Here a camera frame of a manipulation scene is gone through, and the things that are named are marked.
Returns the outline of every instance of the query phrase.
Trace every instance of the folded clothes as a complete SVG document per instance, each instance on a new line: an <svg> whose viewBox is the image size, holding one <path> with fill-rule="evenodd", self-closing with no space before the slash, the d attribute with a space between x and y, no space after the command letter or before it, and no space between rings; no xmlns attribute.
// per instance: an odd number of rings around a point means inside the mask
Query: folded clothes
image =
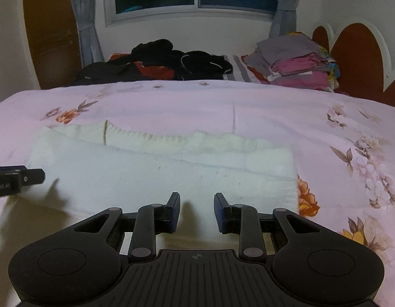
<svg viewBox="0 0 395 307"><path fill-rule="evenodd" d="M327 73L323 71L309 71L297 75L276 77L270 83L298 89L323 90L329 92L333 90L328 82Z"/></svg>
<svg viewBox="0 0 395 307"><path fill-rule="evenodd" d="M281 78L281 77L284 77L284 78L286 78L286 79L288 79L289 77L291 77L291 78L293 79L295 76L301 76L301 75L312 75L312 71L305 71L305 72L303 72L303 73L298 73L298 74L288 75L288 76L284 76L284 75L281 75L280 73L275 73L275 72L273 72L272 75L270 75L269 77L267 77L267 80L268 80L268 81L270 82L270 84L271 84L274 80L279 79L279 78Z"/></svg>
<svg viewBox="0 0 395 307"><path fill-rule="evenodd" d="M263 58L261 51L257 48L252 54L244 57L243 62L251 68L261 73L264 77L268 77L272 74L270 66L267 61Z"/></svg>
<svg viewBox="0 0 395 307"><path fill-rule="evenodd" d="M322 46L319 46L323 57L330 64L330 75L335 77L336 79L341 75L339 72L339 65L336 63L336 60L331 56L331 54Z"/></svg>
<svg viewBox="0 0 395 307"><path fill-rule="evenodd" d="M213 196L248 203L260 212L298 210L297 175L287 147L232 134L196 132L185 137L93 126L45 127L29 162L46 180L21 196L72 215L118 206L125 212L164 203L172 192L182 200L178 228L162 235L162 247L233 248L237 239L219 233Z"/></svg>
<svg viewBox="0 0 395 307"><path fill-rule="evenodd" d="M321 57L321 55L310 53L305 56L278 61L272 65L271 69L283 76L289 76L321 69L324 71L330 71L330 65L325 58Z"/></svg>
<svg viewBox="0 0 395 307"><path fill-rule="evenodd" d="M274 37L257 43L257 46L267 63L272 67L279 61L286 61L315 53L321 56L317 43L305 34L294 34Z"/></svg>

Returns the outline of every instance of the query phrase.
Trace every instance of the white towel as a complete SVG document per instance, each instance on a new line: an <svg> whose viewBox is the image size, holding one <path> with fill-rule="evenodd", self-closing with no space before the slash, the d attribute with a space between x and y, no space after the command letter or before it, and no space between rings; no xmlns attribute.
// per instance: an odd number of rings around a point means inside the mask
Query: white towel
<svg viewBox="0 0 395 307"><path fill-rule="evenodd" d="M108 122L44 128L28 165L43 168L46 180L21 196L80 217L109 207L135 212L180 193L176 233L160 237L166 248L235 248L236 238L217 228L217 192L259 212L298 208L290 149L231 134L158 137Z"/></svg>

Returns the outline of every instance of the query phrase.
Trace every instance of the gray curtain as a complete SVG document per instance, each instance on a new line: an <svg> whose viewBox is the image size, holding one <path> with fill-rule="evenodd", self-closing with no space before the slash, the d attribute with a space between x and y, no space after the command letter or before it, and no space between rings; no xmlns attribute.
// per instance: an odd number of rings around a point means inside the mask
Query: gray curtain
<svg viewBox="0 0 395 307"><path fill-rule="evenodd" d="M103 61L95 30L95 0L71 0L71 5L77 22L82 66Z"/></svg>
<svg viewBox="0 0 395 307"><path fill-rule="evenodd" d="M284 36L297 28L297 6L299 0L277 0L277 12L274 15L269 37Z"/></svg>

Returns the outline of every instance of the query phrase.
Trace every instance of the headboard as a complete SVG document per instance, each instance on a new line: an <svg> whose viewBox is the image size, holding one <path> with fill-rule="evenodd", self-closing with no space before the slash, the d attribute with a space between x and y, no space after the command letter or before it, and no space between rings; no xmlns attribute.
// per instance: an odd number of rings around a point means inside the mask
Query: headboard
<svg viewBox="0 0 395 307"><path fill-rule="evenodd" d="M338 62L340 89L352 97L395 106L395 69L380 31L363 19L352 19L334 34L327 23L314 26L312 39Z"/></svg>

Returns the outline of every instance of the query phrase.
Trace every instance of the pile of clothes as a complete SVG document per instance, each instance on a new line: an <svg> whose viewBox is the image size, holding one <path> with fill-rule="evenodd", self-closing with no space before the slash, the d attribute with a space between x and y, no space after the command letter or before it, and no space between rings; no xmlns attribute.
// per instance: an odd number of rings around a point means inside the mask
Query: pile of clothes
<svg viewBox="0 0 395 307"><path fill-rule="evenodd" d="M202 51L181 52L167 39L139 44L131 54L108 62L95 62L79 71L71 85L105 84L146 80L222 80L233 72L223 56Z"/></svg>
<svg viewBox="0 0 395 307"><path fill-rule="evenodd" d="M339 86L336 61L300 32L261 41L242 59L263 84L330 92Z"/></svg>

